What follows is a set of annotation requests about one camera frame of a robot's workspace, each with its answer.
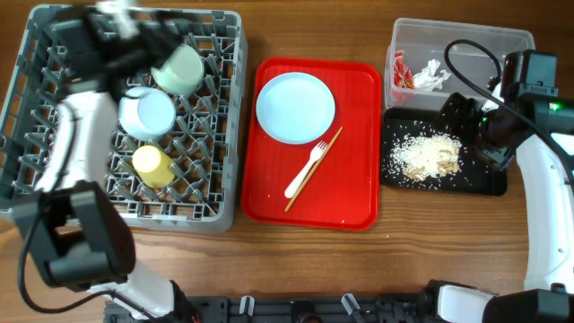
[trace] gray plastic dish rack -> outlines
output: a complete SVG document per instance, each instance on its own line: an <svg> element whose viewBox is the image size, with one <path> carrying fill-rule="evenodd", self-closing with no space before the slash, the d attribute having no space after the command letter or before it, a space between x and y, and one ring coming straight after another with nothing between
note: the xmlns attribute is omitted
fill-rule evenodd
<svg viewBox="0 0 574 323"><path fill-rule="evenodd" d="M57 97L65 76L66 49L57 29L41 29L63 5L32 10L4 101L0 128L0 207L29 194L48 164L57 130ZM248 44L237 13L177 10L186 20L168 25L203 57L203 86L194 94L170 95L177 122L161 140L139 142L121 126L109 145L105 189L125 221L152 230L220 232L233 222L238 172L239 113L245 90ZM99 17L100 35L116 27ZM126 88L156 87L149 71L126 80ZM146 187L131 166L134 150L154 144L169 155L176 178L165 188Z"/></svg>

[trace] white plate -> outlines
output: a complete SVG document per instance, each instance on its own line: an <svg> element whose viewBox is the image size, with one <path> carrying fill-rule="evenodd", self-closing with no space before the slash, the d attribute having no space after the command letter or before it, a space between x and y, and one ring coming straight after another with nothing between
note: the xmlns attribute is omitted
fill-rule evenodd
<svg viewBox="0 0 574 323"><path fill-rule="evenodd" d="M335 99L317 77L286 73L263 87L256 113L259 124L273 139L305 144L319 138L331 126Z"/></svg>

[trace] black tray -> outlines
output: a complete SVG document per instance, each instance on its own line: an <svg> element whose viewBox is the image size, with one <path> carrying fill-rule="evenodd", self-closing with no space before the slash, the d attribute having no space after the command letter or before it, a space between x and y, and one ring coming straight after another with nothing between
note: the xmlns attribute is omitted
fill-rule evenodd
<svg viewBox="0 0 574 323"><path fill-rule="evenodd" d="M472 154L472 147L461 148L460 159L463 166L456 175L447 175L438 179L427 178L416 182L408 179L401 173L389 174L390 159L388 158L396 146L393 138L399 138L400 144L404 142L406 134L420 134L431 136L431 123L438 112L410 109L387 109L383 115L381 130L381 159L380 182L397 188L414 188L424 190L444 190L453 192L476 193L501 196L506 193L508 182L506 170L493 171L483 161Z"/></svg>

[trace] table surface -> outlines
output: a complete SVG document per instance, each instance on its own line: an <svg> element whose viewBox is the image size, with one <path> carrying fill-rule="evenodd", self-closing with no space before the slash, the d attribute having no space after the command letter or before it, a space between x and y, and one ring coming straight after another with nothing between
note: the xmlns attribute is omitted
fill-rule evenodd
<svg viewBox="0 0 574 323"><path fill-rule="evenodd" d="M52 1L69 3L70 1ZM4 0L0 15L0 89L12 74L24 25L40 0ZM468 22L527 30L536 47L558 55L561 96L574 97L574 3L519 5L501 0L447 1L141 1L145 6L225 9L238 12L248 37L248 86L240 128L245 152L247 120L257 66L275 56L364 62L384 71L393 23L399 17ZM528 237L525 191L516 164L504 196L414 193L381 187L377 222L347 232L254 223L236 205L224 234L134 230L137 255L187 295L319 296L345 292L415 292L430 279L518 292L526 274ZM0 321L101 322L103 301L61 315L29 310L18 293L22 239L0 222ZM59 306L80 294L50 290L29 262L34 300Z"/></svg>

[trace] crumpled napkin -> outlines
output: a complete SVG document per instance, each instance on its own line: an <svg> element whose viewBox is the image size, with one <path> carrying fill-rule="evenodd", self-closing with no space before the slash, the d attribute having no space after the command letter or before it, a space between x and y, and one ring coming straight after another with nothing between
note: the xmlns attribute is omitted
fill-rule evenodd
<svg viewBox="0 0 574 323"><path fill-rule="evenodd" d="M413 76L414 88L424 91L442 89L442 83L450 77L450 73L446 70L442 70L440 71L440 76L435 76L439 66L440 62L438 60L430 60L428 66L424 67L420 73Z"/></svg>

